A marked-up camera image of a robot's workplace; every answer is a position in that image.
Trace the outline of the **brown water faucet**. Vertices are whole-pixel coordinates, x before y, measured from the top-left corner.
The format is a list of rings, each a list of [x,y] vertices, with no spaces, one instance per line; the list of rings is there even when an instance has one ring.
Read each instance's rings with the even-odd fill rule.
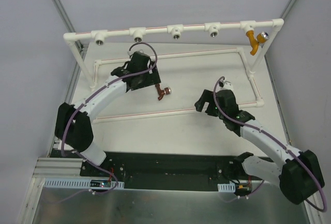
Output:
[[[160,84],[156,84],[155,88],[158,93],[158,100],[160,101],[164,96],[171,94],[171,88],[170,87],[165,87],[164,89],[161,89]]]

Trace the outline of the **white PVC pipe frame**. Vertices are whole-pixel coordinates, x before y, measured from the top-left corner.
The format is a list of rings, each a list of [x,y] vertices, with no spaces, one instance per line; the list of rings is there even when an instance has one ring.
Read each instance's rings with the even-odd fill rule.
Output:
[[[259,63],[284,24],[283,19],[241,21],[233,23],[173,24],[164,27],[132,27],[109,31],[65,33],[64,41],[71,49],[81,72],[74,90],[75,104],[100,88],[117,67],[130,60],[128,51],[142,50],[153,61],[161,79],[161,89],[171,88],[171,94],[158,100],[155,85],[128,91],[102,110],[92,124],[190,124],[204,117],[195,109],[195,102],[205,89],[216,89],[219,77],[233,85],[238,107],[251,113],[262,111],[265,102],[254,74]],[[227,30],[254,30],[256,37],[267,32],[269,40],[259,45],[257,53],[247,46],[181,44],[181,37],[202,32],[204,38],[217,37]],[[165,34],[174,43],[144,45],[145,37]]]

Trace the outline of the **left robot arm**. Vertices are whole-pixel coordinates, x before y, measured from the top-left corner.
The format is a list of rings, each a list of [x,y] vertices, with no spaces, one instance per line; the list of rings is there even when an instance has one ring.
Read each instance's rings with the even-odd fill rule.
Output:
[[[109,172],[109,164],[105,161],[107,155],[94,142],[92,121],[111,102],[128,91],[160,83],[156,62],[136,51],[123,66],[110,73],[100,88],[75,104],[62,103],[55,124],[55,136],[62,141],[62,155],[67,144],[92,162],[93,173],[98,177],[106,176]]]

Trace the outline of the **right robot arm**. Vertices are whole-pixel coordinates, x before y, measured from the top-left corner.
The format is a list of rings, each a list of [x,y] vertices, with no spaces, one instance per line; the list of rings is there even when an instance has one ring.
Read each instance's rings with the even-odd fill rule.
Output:
[[[237,179],[244,180],[252,175],[268,181],[296,205],[316,192],[320,193],[322,202],[326,202],[325,182],[316,154],[280,142],[252,114],[239,109],[231,90],[215,93],[205,89],[194,106],[198,112],[204,110],[207,115],[221,119],[229,131],[254,144],[271,159],[264,161],[248,152],[240,155],[239,163],[233,166]]]

